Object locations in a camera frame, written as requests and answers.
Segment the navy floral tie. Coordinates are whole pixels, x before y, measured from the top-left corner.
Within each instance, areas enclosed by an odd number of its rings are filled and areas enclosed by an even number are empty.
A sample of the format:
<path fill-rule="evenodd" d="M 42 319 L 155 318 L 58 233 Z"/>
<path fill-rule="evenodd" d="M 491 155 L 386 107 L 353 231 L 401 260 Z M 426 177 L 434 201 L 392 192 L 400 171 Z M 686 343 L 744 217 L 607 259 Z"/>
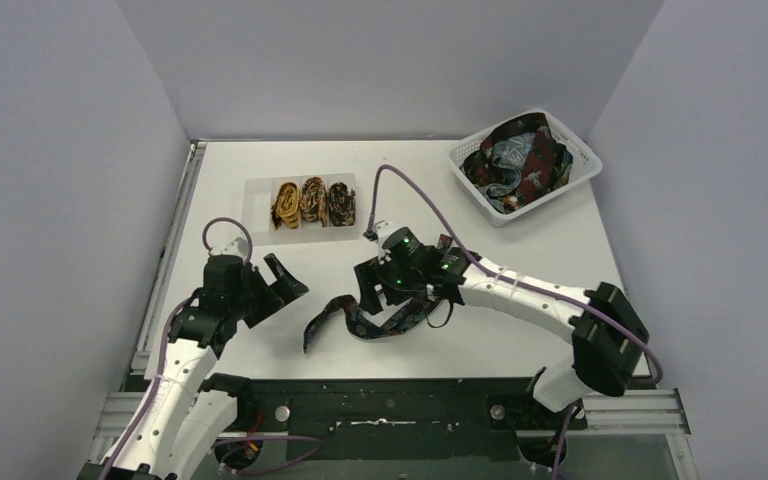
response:
<path fill-rule="evenodd" d="M 305 327 L 302 350 L 309 354 L 314 339 L 328 321 L 342 313 L 347 331 L 357 339 L 371 341 L 381 338 L 400 336 L 418 326 L 422 322 L 430 325 L 429 317 L 438 308 L 441 301 L 431 301 L 425 298 L 410 299 L 399 304 L 398 310 L 384 323 L 377 325 L 368 319 L 368 312 L 359 306 L 359 300 L 351 294 L 338 295 L 329 300 Z"/>

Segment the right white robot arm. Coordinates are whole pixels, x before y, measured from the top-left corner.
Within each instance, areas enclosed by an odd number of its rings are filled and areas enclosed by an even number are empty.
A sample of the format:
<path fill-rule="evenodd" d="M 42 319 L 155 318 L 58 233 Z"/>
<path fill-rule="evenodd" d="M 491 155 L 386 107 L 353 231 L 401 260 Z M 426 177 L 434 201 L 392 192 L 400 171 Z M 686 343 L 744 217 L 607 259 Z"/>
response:
<path fill-rule="evenodd" d="M 559 412 L 599 393 L 629 388 L 649 334 L 622 290 L 602 282 L 567 287 L 520 275 L 460 247 L 447 236 L 422 243 L 404 226 L 369 234 L 377 254 L 354 267 L 360 306 L 369 313 L 409 300 L 487 308 L 539 327 L 567 343 L 569 354 L 535 375 L 531 397 Z"/>

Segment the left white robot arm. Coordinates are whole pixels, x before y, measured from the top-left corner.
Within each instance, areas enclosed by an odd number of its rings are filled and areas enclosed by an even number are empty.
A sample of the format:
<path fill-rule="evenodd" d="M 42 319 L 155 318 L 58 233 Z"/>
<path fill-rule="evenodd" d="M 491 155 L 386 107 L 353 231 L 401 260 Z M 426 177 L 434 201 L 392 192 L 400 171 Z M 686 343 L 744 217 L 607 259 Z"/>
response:
<path fill-rule="evenodd" d="M 237 255 L 208 259 L 203 281 L 163 327 L 157 371 L 125 430 L 81 479 L 188 479 L 227 428 L 252 423 L 256 403 L 245 377 L 213 368 L 240 322 L 253 328 L 307 294 L 273 254 L 275 280 Z"/>

